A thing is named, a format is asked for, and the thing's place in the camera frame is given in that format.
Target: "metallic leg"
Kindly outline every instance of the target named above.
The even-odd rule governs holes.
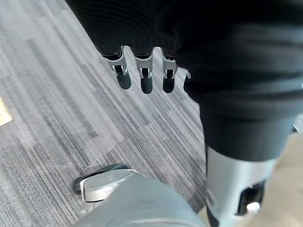
[[[82,214],[76,227],[204,227],[186,201],[167,185],[135,170],[119,169],[81,181]]]

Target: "gray floor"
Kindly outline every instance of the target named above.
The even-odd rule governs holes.
[[[132,88],[117,85],[76,18],[59,0],[0,0],[0,96],[14,121],[0,128],[0,226],[64,227],[78,219],[72,180],[124,162],[204,204],[198,107],[162,91],[144,95],[126,51]]]

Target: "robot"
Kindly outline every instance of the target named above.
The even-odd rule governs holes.
[[[235,227],[253,217],[290,126],[303,112],[299,2],[67,3],[122,89],[131,86],[126,45],[145,94],[152,92],[154,47],[162,49],[165,92],[173,91],[178,67],[188,70],[184,89],[200,105],[205,135],[210,225]],[[167,186],[125,166],[108,168],[114,169],[78,179],[84,204],[93,204],[78,226],[203,226]]]

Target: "black fabric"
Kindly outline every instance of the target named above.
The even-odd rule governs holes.
[[[191,73],[185,90],[200,104],[209,146],[243,160],[280,153],[287,138],[285,123],[303,112],[300,1],[67,2],[102,54],[121,45],[138,53],[155,46],[174,53],[178,66]],[[233,127],[224,119],[236,119],[237,124]],[[271,130],[275,132],[268,137]],[[239,151],[249,144],[249,155],[246,149]]]
[[[211,213],[211,211],[207,208],[207,217],[208,217],[208,221],[211,227],[219,227],[219,222],[218,220],[213,216],[213,214]]]

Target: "silver metal part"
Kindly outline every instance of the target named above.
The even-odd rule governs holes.
[[[164,78],[167,79],[167,70],[173,70],[172,79],[175,78],[175,75],[178,70],[178,66],[176,64],[176,60],[168,60],[164,56],[164,52],[162,50],[162,70]]]
[[[91,176],[80,183],[83,202],[106,199],[126,178],[134,175],[129,169],[111,170]]]
[[[190,79],[191,78],[190,72],[187,71],[186,76],[187,76],[188,79]]]
[[[137,57],[135,57],[134,59],[136,61],[136,65],[137,65],[138,72],[140,74],[140,78],[143,79],[142,69],[147,69],[148,70],[147,78],[151,78],[152,77],[152,52],[151,52],[150,57],[147,59],[140,59]]]
[[[255,203],[247,206],[246,215],[235,215],[241,193],[246,188],[269,179],[275,163],[275,159],[262,162],[238,160],[208,148],[206,202],[220,227],[236,226],[254,216],[258,211]]]
[[[123,48],[121,48],[121,52],[122,52],[122,55],[118,60],[109,60],[109,59],[105,58],[107,63],[109,64],[109,67],[111,68],[112,71],[114,71],[114,73],[117,77],[120,75],[116,71],[115,66],[121,66],[123,75],[127,74],[127,64],[126,64],[126,59],[125,59]]]

